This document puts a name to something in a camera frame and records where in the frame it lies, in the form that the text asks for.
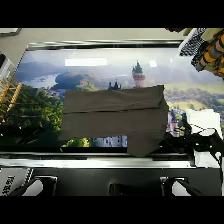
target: dark gray fabric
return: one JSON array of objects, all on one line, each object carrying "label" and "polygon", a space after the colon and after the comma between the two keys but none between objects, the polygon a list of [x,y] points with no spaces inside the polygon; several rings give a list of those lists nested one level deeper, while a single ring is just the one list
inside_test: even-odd
[{"label": "dark gray fabric", "polygon": [[164,86],[98,92],[67,91],[60,140],[128,136],[128,153],[158,148],[167,126]]}]

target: landscape picture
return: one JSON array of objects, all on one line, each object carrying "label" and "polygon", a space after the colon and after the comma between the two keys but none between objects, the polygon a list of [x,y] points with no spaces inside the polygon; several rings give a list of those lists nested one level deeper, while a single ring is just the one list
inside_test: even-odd
[{"label": "landscape picture", "polygon": [[59,142],[65,91],[118,90],[164,84],[165,99],[170,107],[167,131],[176,137],[181,134],[181,119],[187,108],[214,109],[220,113],[224,128],[224,81],[210,72],[197,72],[191,59],[178,56],[176,48],[26,51],[15,79],[23,84],[21,94],[26,94],[37,106],[20,106],[21,113],[35,115],[24,119],[20,125],[27,127],[36,123],[46,129],[35,145],[126,147],[126,136]]}]

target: castle tower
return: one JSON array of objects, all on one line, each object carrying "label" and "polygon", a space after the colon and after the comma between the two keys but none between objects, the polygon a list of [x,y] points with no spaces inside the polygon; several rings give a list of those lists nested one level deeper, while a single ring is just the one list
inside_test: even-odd
[{"label": "castle tower", "polygon": [[135,87],[144,87],[145,75],[143,74],[142,68],[137,61],[137,65],[132,69],[132,77],[135,80]]}]

